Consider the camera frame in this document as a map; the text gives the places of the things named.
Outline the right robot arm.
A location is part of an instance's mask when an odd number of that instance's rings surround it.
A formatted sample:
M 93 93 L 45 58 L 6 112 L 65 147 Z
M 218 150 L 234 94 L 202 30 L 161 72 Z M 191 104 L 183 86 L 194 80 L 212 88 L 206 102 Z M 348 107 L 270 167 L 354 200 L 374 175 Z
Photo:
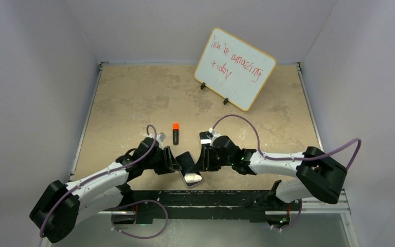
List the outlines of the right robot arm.
M 197 171 L 218 171 L 229 166 L 242 175 L 277 174 L 292 177 L 275 182 L 268 195 L 269 205 L 281 209 L 298 199 L 315 197 L 328 203 L 339 201 L 347 168 L 316 147 L 291 154 L 260 153 L 256 149 L 241 149 L 226 135 L 199 133 L 201 154 Z

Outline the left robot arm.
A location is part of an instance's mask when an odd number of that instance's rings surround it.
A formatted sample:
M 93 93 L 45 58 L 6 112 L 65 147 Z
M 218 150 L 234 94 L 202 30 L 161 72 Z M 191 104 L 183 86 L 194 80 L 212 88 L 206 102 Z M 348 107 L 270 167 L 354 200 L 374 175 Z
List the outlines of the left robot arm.
M 162 175 L 180 171 L 170 147 L 147 137 L 137 148 L 116 158 L 106 168 L 66 184 L 51 182 L 29 214 L 40 237 L 56 243 L 64 239 L 84 219 L 108 208 L 127 210 L 133 197 L 125 192 L 127 182 L 153 170 Z

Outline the purple phone case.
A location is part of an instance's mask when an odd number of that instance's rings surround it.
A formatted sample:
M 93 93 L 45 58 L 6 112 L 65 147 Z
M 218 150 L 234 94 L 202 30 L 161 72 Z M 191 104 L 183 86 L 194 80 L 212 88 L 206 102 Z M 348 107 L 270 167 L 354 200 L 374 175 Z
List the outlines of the purple phone case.
M 202 183 L 202 181 L 203 181 L 203 177 L 201 176 L 201 174 L 199 172 L 196 172 L 196 173 L 181 172 L 181 176 L 182 176 L 182 179 L 183 179 L 185 186 L 187 188 L 195 187 L 195 186 L 199 185 L 200 183 Z

